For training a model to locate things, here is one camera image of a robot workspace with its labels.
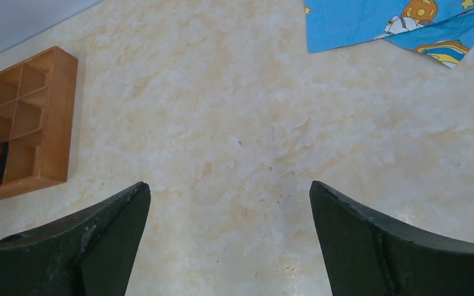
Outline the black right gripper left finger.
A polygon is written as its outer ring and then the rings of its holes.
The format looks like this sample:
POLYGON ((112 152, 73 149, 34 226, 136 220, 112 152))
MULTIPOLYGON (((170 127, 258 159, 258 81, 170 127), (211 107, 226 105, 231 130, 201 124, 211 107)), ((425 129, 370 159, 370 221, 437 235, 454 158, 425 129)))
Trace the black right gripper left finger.
POLYGON ((138 182, 0 240, 0 295, 124 295, 151 204, 138 182))

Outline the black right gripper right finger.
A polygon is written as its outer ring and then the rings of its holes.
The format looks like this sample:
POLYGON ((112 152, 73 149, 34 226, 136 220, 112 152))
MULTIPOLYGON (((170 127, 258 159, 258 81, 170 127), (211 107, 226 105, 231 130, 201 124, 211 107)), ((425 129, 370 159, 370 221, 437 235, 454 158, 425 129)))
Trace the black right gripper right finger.
POLYGON ((474 243, 397 220, 320 181, 309 197, 333 295, 474 295, 474 243))

